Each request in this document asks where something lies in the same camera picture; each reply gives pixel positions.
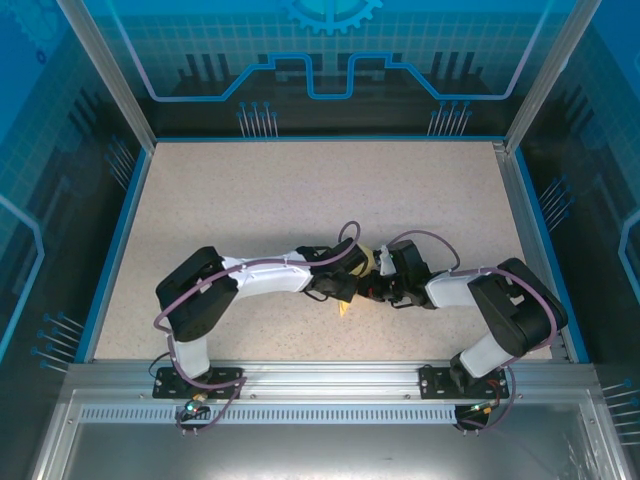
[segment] aluminum frame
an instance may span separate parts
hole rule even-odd
[[[57,2],[138,142],[149,154],[153,154],[156,144],[155,134],[84,2],[82,0],[57,0]]]
[[[503,143],[494,142],[493,147],[527,266],[556,297],[559,297],[558,286],[553,276],[549,258],[545,252],[520,166],[516,161],[515,155],[508,153]],[[580,359],[576,352],[574,340],[569,332],[569,327],[563,328],[560,331],[560,335],[564,340],[564,346],[559,347],[556,342],[551,345],[553,358],[566,355],[570,361],[579,362]]]
[[[425,363],[434,366],[448,364],[432,361],[216,362],[215,365],[245,370],[248,381],[242,398],[234,403],[235,406],[375,404],[387,405],[393,410],[407,405],[472,403],[471,400],[421,400],[417,370]],[[147,367],[148,363],[143,361],[71,365],[32,478],[62,478],[84,405],[126,405],[133,408],[181,405],[181,401],[151,398],[153,380]],[[601,478],[632,478],[592,365],[519,362],[513,369],[518,382],[516,406],[579,405],[585,440],[594,452]]]
[[[516,113],[506,135],[506,151],[514,153],[564,70],[582,34],[602,0],[577,0],[558,37],[553,42],[531,89]]]

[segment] glass panel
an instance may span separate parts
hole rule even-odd
[[[87,4],[159,136],[460,136],[506,133],[574,0]]]
[[[55,2],[0,13],[0,470],[27,478],[140,146]]]
[[[604,386],[640,382],[638,19],[637,3],[602,2],[522,145]]]

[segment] blue printed panel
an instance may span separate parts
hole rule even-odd
[[[140,146],[54,0],[0,1],[0,76],[0,470],[28,478]]]
[[[408,0],[90,3],[160,135],[193,129],[239,135],[233,108],[241,101],[277,104],[286,134],[331,128],[424,134],[440,101],[482,102],[467,133],[499,135],[572,6],[564,0],[528,8],[499,0],[483,8]],[[194,114],[199,124],[180,120]],[[331,125],[330,116],[343,120]]]

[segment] speckled beige tabletop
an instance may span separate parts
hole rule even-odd
[[[463,268],[523,258],[489,142],[161,143],[95,358],[151,359],[166,350],[151,326],[155,288],[198,248],[278,255],[334,244],[351,219],[370,247],[422,228],[447,238]],[[452,264],[436,241],[414,241],[432,270]],[[475,308],[394,310],[356,298],[341,318],[335,301],[282,293],[233,305],[208,346],[213,359],[448,359],[486,331]]]

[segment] blue edge trim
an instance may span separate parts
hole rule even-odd
[[[96,293],[93,296],[91,302],[91,308],[89,309],[89,315],[87,316],[87,323],[85,324],[82,337],[80,338],[80,344],[76,351],[75,362],[84,363],[91,360],[93,357],[93,351],[95,344],[98,340],[98,335],[102,331],[102,324],[104,317],[107,313],[107,307],[111,300],[111,294],[113,293],[113,286],[118,276],[118,270],[120,269],[120,263],[124,256],[125,246],[129,240],[129,234],[131,233],[131,227],[133,225],[133,219],[138,209],[138,203],[142,196],[142,187],[147,178],[149,172],[149,166],[151,164],[151,158],[148,153],[142,149],[136,167],[133,170],[131,176],[131,182],[129,183],[129,189],[124,197],[124,203],[122,204],[122,210],[118,217],[118,223],[116,229],[113,232],[111,239],[111,245],[107,252],[107,258],[102,267],[102,273],[100,274],[100,280],[96,288]]]
[[[468,136],[468,137],[431,137],[426,135],[387,135],[387,136],[345,136],[345,137],[286,137],[286,138],[277,138],[277,139],[267,139],[267,138],[251,138],[244,139],[245,141],[341,141],[341,140],[457,140],[457,141],[474,141],[474,140],[483,140],[483,141],[502,141],[504,137],[501,136]],[[158,142],[237,142],[242,139],[238,138],[221,138],[221,137],[192,137],[192,138],[184,138],[184,137],[164,137],[159,138]],[[569,292],[567,291],[567,287],[564,283],[564,279],[562,278],[562,273],[560,272],[560,265],[558,264],[558,259],[555,254],[555,250],[553,249],[553,245],[551,243],[551,237],[549,236],[549,232],[547,231],[546,225],[544,223],[544,219],[542,216],[542,211],[540,210],[540,205],[538,204],[537,197],[535,194],[535,190],[533,188],[533,182],[531,181],[531,176],[529,175],[529,170],[524,161],[524,156],[520,148],[516,150],[516,160],[518,162],[518,166],[522,173],[522,178],[524,180],[524,186],[526,189],[527,197],[531,202],[531,206],[533,209],[533,214],[535,217],[536,224],[538,226],[538,230],[540,231],[540,236],[542,238],[542,245],[545,250],[545,254],[549,260],[549,265],[551,267],[551,273],[553,275],[553,279],[556,283],[556,288],[558,290],[558,296],[560,297],[560,301],[567,309],[567,314],[569,316],[569,333],[571,334],[571,339],[573,341],[574,349],[576,351],[577,360],[580,363],[589,363],[589,355],[587,354],[587,349],[585,348],[584,341],[582,339],[582,335],[580,333],[580,328],[578,327],[578,322],[576,320],[575,312],[573,310],[573,306],[571,304],[571,300],[569,299]],[[96,289],[95,296],[93,298],[93,302],[91,303],[91,309],[89,310],[89,315],[87,318],[87,323],[84,328],[84,333],[82,338],[80,339],[80,345],[78,346],[78,351],[76,352],[75,362],[83,363],[91,360],[89,356],[93,355],[93,349],[95,347],[95,342],[97,341],[97,336],[99,332],[102,330],[102,323],[104,321],[104,317],[106,314],[106,309],[109,304],[109,300],[111,299],[111,294],[113,293],[113,286],[115,284],[115,280],[117,277],[118,270],[120,268],[120,263],[122,262],[122,257],[124,255],[125,246],[129,239],[129,234],[131,233],[131,227],[133,225],[133,219],[135,217],[136,210],[138,208],[138,203],[140,201],[140,197],[142,195],[142,187],[147,177],[147,173],[149,171],[150,166],[150,158],[147,152],[142,151],[140,153],[140,157],[138,158],[138,162],[136,163],[136,168],[133,172],[133,177],[131,178],[131,186],[133,188],[129,188],[127,195],[124,200],[124,204],[122,205],[122,211],[120,213],[120,218],[118,219],[118,223],[116,225],[116,229],[113,233],[113,239],[111,241],[111,246],[109,247],[109,252],[107,253],[107,258],[105,260],[104,267],[102,269],[102,274],[100,275],[100,280],[98,282],[98,287]]]
[[[569,316],[569,334],[571,335],[571,340],[573,342],[573,348],[575,349],[577,360],[580,363],[589,363],[589,354],[587,354],[587,349],[584,345],[582,334],[580,333],[580,327],[578,327],[576,314],[573,311],[573,305],[571,304],[571,300],[569,299],[569,292],[567,291],[567,286],[565,285],[564,278],[562,278],[562,273],[560,272],[558,257],[556,257],[556,252],[553,249],[553,245],[551,243],[551,236],[549,235],[547,226],[544,223],[544,217],[542,216],[542,210],[540,209],[540,204],[538,203],[538,197],[536,196],[536,192],[533,188],[533,182],[531,181],[531,176],[529,175],[529,169],[527,168],[527,164],[524,161],[524,155],[522,155],[520,147],[516,149],[516,161],[518,162],[518,167],[520,168],[522,179],[524,180],[524,187],[527,192],[527,197],[529,197],[529,202],[531,202],[533,215],[535,217],[536,224],[538,225],[538,230],[540,231],[542,246],[544,248],[547,259],[549,260],[551,274],[553,275],[553,280],[556,283],[558,297],[560,297],[559,300],[562,305],[564,305],[565,309],[567,310],[567,315]]]

